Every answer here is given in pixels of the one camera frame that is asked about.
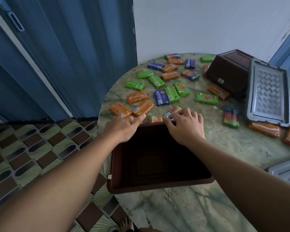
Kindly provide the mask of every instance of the right hand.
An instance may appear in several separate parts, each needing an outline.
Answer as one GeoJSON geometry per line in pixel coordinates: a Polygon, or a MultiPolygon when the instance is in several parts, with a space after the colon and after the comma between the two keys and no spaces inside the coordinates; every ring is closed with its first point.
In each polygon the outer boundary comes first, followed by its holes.
{"type": "Polygon", "coordinates": [[[163,119],[171,136],[181,145],[189,148],[196,141],[205,141],[203,117],[189,108],[182,109],[180,113],[173,113],[169,118],[163,119]],[[169,118],[176,120],[176,126],[169,118]]]}

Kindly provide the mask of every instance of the marble tabletop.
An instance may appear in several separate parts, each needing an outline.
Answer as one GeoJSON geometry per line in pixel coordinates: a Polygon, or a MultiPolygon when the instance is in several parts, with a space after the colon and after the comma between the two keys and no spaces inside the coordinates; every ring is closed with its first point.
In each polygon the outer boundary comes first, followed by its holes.
{"type": "MultiPolygon", "coordinates": [[[[202,75],[204,63],[201,53],[184,53],[182,59],[196,59],[196,67],[193,71],[202,75]]],[[[167,64],[164,57],[156,58],[150,62],[167,64]]],[[[98,120],[98,134],[104,129],[106,122],[115,115],[109,111],[109,107],[116,102],[123,103],[133,110],[137,104],[129,105],[127,95],[136,92],[125,88],[129,79],[137,80],[137,73],[147,68],[148,62],[140,64],[124,74],[110,89],[101,106],[98,120]]],[[[184,65],[178,66],[178,72],[184,70],[184,65]]],[[[146,83],[145,91],[151,100],[156,101],[153,92],[157,89],[147,79],[140,79],[146,83]]],[[[230,98],[219,101],[218,105],[202,104],[194,101],[197,92],[207,93],[206,88],[212,83],[202,77],[195,82],[187,78],[166,81],[167,86],[174,82],[184,81],[190,91],[190,95],[182,97],[181,101],[165,106],[155,106],[147,113],[145,122],[149,116],[162,116],[172,108],[180,105],[201,113],[204,117],[204,132],[206,139],[216,147],[231,155],[261,169],[290,160],[290,147],[281,141],[265,136],[248,129],[248,122],[243,115],[240,117],[240,128],[232,129],[223,125],[223,108],[238,109],[244,114],[245,104],[230,98]]],[[[110,156],[104,163],[104,170],[109,172],[110,156]]],[[[152,227],[165,232],[192,232],[192,231],[255,231],[251,224],[232,204],[224,194],[217,182],[205,185],[164,188],[151,191],[140,191],[116,195],[116,198],[130,216],[135,225],[152,227]]]]}

